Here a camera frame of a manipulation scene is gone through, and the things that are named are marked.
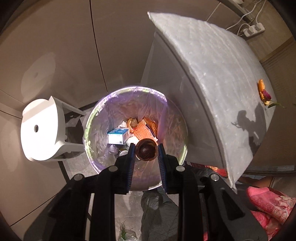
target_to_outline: blue and white box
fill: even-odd
[[[128,128],[116,128],[108,132],[108,144],[124,145],[129,137]]]

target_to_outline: plastic liner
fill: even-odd
[[[158,124],[158,143],[180,164],[187,154],[187,127],[178,108],[164,94],[141,86],[119,89],[100,100],[86,123],[84,145],[87,157],[97,173],[114,165],[118,148],[108,144],[108,131],[129,118],[148,117]],[[136,160],[131,191],[144,191],[161,185],[157,160]]]

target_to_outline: white stool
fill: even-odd
[[[84,151],[83,144],[65,142],[66,124],[63,108],[86,115],[57,98],[37,99],[22,112],[20,137],[22,149],[30,161],[45,161],[65,152]]]

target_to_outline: power plug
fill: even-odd
[[[259,34],[265,31],[265,28],[262,23],[257,23],[256,25],[252,25],[249,28],[245,28],[243,30],[244,35],[246,37],[254,36],[255,34]]]

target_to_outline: silver screw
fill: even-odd
[[[212,174],[212,175],[211,175],[211,179],[212,179],[213,181],[217,182],[217,181],[220,179],[220,177],[219,177],[217,174]]]
[[[82,174],[76,174],[76,175],[74,176],[74,180],[75,180],[75,181],[80,181],[82,178],[83,178],[83,175],[82,175]]]
[[[176,166],[176,170],[178,172],[183,172],[183,171],[185,171],[185,167],[184,166]]]
[[[116,171],[118,170],[118,167],[117,167],[117,166],[110,166],[110,167],[108,168],[108,170],[109,170],[110,172],[116,172]]]

